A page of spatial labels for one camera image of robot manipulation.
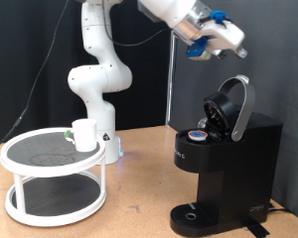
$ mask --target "black coffee maker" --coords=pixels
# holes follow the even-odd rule
[[[244,88],[240,110],[226,96],[238,83]],[[252,112],[254,101],[246,76],[230,78],[205,99],[208,120],[203,128],[177,134],[176,166],[199,174],[197,201],[171,212],[171,228],[179,235],[201,237],[244,226],[256,229],[266,221],[282,123]],[[197,130],[207,133],[207,140],[188,136]]]

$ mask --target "black backdrop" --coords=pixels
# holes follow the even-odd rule
[[[65,3],[66,0],[0,1],[0,140],[26,106]],[[68,86],[73,67],[97,63],[83,49],[80,8],[80,3],[70,0],[28,113],[11,137],[39,128],[70,126],[73,120],[86,117],[83,102]],[[111,20],[113,38],[126,44],[140,42],[167,28],[138,12],[136,0],[114,7]],[[116,129],[165,124],[170,32],[140,47],[115,48],[133,73],[129,89],[103,96],[116,108]]]
[[[176,130],[195,128],[205,117],[203,101],[228,78],[249,77],[256,92],[254,111],[281,121],[283,126],[272,198],[298,216],[298,1],[205,0],[223,10],[243,29],[249,55],[238,59],[228,52],[224,60],[193,61],[179,41],[173,83],[170,125]],[[242,86],[230,93],[243,99]]]

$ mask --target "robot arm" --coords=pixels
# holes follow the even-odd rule
[[[109,11],[122,0],[77,1],[82,3],[81,31],[84,48],[98,59],[99,64],[73,68],[68,82],[71,90],[83,100],[87,117],[97,121],[97,134],[105,138],[105,162],[111,164],[122,153],[119,138],[115,134],[115,109],[103,100],[102,93],[127,89],[132,82],[129,67],[119,59],[113,41],[109,38]],[[238,51],[240,48],[243,32],[224,13],[213,12],[199,0],[139,1],[144,13],[151,19],[165,21],[175,35],[190,46],[190,59],[208,60],[210,53],[221,56],[221,50]]]

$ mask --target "cable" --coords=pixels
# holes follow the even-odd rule
[[[160,33],[163,33],[163,32],[166,32],[166,31],[172,31],[172,29],[163,29],[159,32],[157,32],[155,35],[151,36],[150,38],[148,38],[147,40],[143,41],[143,42],[140,42],[140,43],[136,43],[136,44],[121,44],[121,43],[118,43],[118,42],[115,42],[108,34],[108,31],[107,31],[107,26],[106,26],[106,14],[105,14],[105,5],[104,5],[104,0],[102,0],[102,11],[103,11],[103,25],[105,27],[105,31],[106,31],[106,34],[107,36],[109,37],[109,39],[116,45],[118,46],[121,46],[121,47],[137,47],[137,46],[140,46],[146,42],[149,42],[150,40],[152,40],[153,38],[155,38],[156,36],[158,36]]]
[[[55,42],[55,40],[56,40],[56,36],[57,36],[57,31],[58,31],[59,24],[60,24],[61,19],[62,19],[63,15],[64,15],[64,13],[65,13],[67,7],[68,7],[68,3],[69,3],[69,1],[70,1],[70,0],[67,0],[66,5],[64,6],[64,9],[63,9],[63,11],[62,11],[62,14],[61,14],[61,16],[60,16],[60,18],[59,18],[59,21],[58,21],[58,23],[57,23],[57,26],[56,26],[56,28],[55,28],[55,30],[54,30],[54,36],[53,36],[53,40],[52,40],[52,43],[51,43],[49,52],[48,52],[48,54],[47,54],[47,56],[46,56],[46,58],[45,58],[45,60],[44,60],[44,62],[43,62],[43,64],[42,64],[42,66],[41,66],[41,68],[40,68],[40,70],[39,70],[39,72],[38,72],[38,74],[37,74],[37,76],[36,76],[36,79],[35,79],[35,81],[34,81],[34,83],[33,83],[33,86],[32,86],[32,89],[31,89],[31,92],[30,92],[30,95],[29,95],[29,98],[28,98],[27,107],[24,109],[24,111],[22,112],[22,114],[20,115],[20,117],[18,118],[18,120],[14,123],[14,125],[13,125],[13,127],[11,128],[10,132],[9,132],[9,133],[8,133],[8,134],[7,134],[7,135],[0,141],[0,145],[2,144],[2,142],[4,142],[4,141],[10,136],[10,134],[14,131],[14,129],[15,129],[17,126],[19,126],[20,122],[22,121],[24,115],[26,114],[26,112],[27,112],[27,110],[28,110],[28,108],[29,108],[29,105],[30,105],[30,101],[31,101],[31,98],[32,98],[32,94],[33,94],[34,88],[35,88],[35,86],[36,86],[36,84],[37,84],[37,81],[38,81],[38,78],[39,78],[39,76],[40,76],[40,74],[41,74],[42,69],[44,68],[44,66],[46,65],[46,63],[47,63],[47,61],[48,61],[48,59],[49,59],[49,57],[50,57],[52,48],[53,48],[53,46],[54,46],[54,42]]]
[[[281,209],[270,209],[270,210],[268,210],[268,214],[270,214],[270,213],[272,213],[272,212],[275,212],[275,211],[285,211],[285,212],[290,212],[290,213],[292,213],[289,209],[281,208]]]

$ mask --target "white cup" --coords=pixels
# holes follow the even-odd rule
[[[97,148],[97,123],[94,119],[79,119],[72,122],[72,128],[66,130],[65,138],[75,145],[79,152],[90,152]]]

